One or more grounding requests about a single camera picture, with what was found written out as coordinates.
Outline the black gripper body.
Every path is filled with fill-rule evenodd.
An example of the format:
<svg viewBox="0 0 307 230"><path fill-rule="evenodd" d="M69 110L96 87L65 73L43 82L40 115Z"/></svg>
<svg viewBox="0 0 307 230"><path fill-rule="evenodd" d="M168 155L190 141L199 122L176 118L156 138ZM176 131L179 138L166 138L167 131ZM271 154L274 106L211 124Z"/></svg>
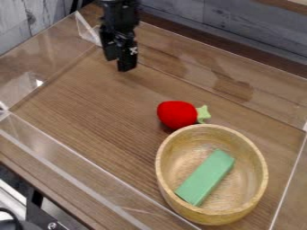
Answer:
<svg viewBox="0 0 307 230"><path fill-rule="evenodd" d="M103 8L100 33L105 39L135 38L139 25L139 0L100 0Z"/></svg>

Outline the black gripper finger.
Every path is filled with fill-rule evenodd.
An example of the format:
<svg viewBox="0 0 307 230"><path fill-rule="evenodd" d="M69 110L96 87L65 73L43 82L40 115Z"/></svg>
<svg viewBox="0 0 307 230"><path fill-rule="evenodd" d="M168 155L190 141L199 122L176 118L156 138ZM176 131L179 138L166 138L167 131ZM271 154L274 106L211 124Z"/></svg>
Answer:
<svg viewBox="0 0 307 230"><path fill-rule="evenodd" d="M117 58L115 33L107 30L104 25L100 26L100 44L105 59L112 61Z"/></svg>
<svg viewBox="0 0 307 230"><path fill-rule="evenodd" d="M135 40L119 39L116 41L117 70L127 72L136 68L137 43Z"/></svg>

